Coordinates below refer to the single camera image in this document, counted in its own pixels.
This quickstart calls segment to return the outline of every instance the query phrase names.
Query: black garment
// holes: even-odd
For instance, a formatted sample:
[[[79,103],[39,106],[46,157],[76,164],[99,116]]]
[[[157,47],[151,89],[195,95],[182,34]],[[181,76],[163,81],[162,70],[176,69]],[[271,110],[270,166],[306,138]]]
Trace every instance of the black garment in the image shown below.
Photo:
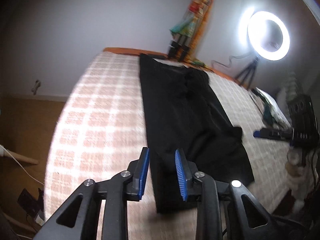
[[[158,212],[194,206],[180,196],[174,162],[178,148],[215,180],[238,179],[246,186],[254,181],[242,129],[232,126],[204,71],[141,54],[140,82]]]

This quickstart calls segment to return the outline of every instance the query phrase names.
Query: tripod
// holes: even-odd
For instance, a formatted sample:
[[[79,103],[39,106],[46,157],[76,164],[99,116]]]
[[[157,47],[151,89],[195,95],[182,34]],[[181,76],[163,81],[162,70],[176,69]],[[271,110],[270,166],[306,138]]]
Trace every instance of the tripod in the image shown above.
[[[249,84],[247,86],[247,90],[250,89],[252,80],[254,78],[254,75],[256,73],[257,64],[259,61],[259,56],[256,56],[252,62],[247,65],[247,67],[244,68],[238,75],[236,75],[235,79],[239,79],[241,76],[245,75],[242,79],[242,81],[239,83],[239,86],[242,86],[247,78],[250,76]]]

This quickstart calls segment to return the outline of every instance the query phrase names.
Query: triangular cutout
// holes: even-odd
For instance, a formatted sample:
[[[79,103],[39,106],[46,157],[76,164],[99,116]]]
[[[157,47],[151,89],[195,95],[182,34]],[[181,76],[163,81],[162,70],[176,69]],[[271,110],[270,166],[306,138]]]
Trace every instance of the triangular cutout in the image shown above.
[[[247,195],[242,195],[241,199],[250,228],[264,226],[268,223],[267,219],[253,205]]]
[[[66,210],[57,218],[57,224],[69,228],[73,228],[76,224],[79,208],[83,199],[83,195],[79,194]]]

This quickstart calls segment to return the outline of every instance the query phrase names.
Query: ribbed blue pad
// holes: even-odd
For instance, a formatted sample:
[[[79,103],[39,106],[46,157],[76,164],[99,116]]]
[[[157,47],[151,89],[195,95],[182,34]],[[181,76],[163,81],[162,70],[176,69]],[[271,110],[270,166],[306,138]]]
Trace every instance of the ribbed blue pad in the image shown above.
[[[146,186],[146,180],[147,180],[147,173],[148,173],[148,166],[149,166],[149,148],[147,149],[147,153],[143,162],[142,172],[139,177],[139,191],[138,191],[138,197],[141,200],[143,194],[144,194],[144,188]]]
[[[176,163],[176,170],[178,175],[178,182],[179,182],[179,188],[180,188],[180,194],[182,196],[183,201],[187,201],[188,198],[188,192],[187,192],[187,181],[186,177],[184,175],[180,154],[179,151],[176,150],[174,155],[174,160]]]

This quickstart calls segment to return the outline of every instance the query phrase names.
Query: baseboard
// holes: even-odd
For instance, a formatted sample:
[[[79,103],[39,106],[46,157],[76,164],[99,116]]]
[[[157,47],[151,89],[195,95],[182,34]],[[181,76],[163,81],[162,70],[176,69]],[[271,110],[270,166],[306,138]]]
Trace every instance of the baseboard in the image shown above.
[[[56,102],[66,102],[68,100],[67,95],[20,95],[20,94],[2,94],[2,98],[20,98],[20,99],[34,99],[34,100],[47,100],[47,101],[56,101]]]

